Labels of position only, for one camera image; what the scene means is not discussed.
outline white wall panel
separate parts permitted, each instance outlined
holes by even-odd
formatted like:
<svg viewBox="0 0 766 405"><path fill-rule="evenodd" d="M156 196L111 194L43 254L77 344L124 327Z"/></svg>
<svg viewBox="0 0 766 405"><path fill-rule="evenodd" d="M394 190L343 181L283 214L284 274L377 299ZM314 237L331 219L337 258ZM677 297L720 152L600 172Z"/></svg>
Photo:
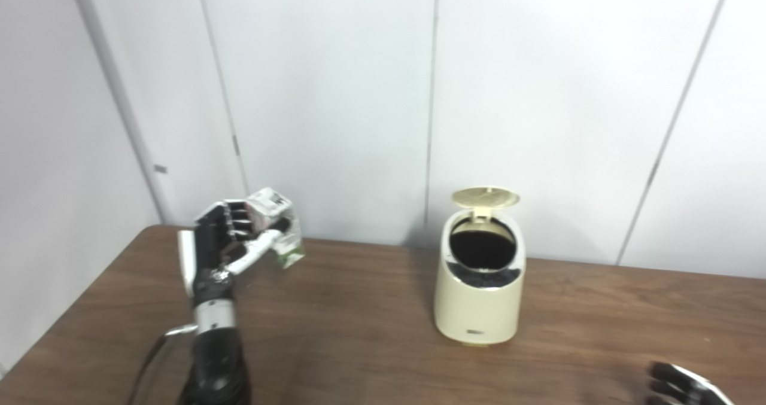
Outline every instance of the white wall panel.
<svg viewBox="0 0 766 405"><path fill-rule="evenodd" d="M247 181L308 236L411 242L426 182L433 0L207 0Z"/></svg>
<svg viewBox="0 0 766 405"><path fill-rule="evenodd" d="M0 362L158 220L74 0L0 0Z"/></svg>
<svg viewBox="0 0 766 405"><path fill-rule="evenodd" d="M623 265L766 278L766 1L726 0Z"/></svg>
<svg viewBox="0 0 766 405"><path fill-rule="evenodd" d="M91 0L167 222L246 195L200 0Z"/></svg>
<svg viewBox="0 0 766 405"><path fill-rule="evenodd" d="M615 263L716 1L440 0L431 238L495 184L530 255Z"/></svg>

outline robotic finger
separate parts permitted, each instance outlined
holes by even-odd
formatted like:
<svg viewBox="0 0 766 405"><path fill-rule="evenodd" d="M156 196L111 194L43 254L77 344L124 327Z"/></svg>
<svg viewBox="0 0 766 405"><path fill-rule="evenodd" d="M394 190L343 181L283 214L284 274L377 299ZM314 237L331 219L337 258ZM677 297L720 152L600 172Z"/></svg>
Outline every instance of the robotic finger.
<svg viewBox="0 0 766 405"><path fill-rule="evenodd" d="M649 367L649 388L682 405L734 405L717 386L691 370L669 363L653 362ZM673 405L664 397L646 399L648 405Z"/></svg>

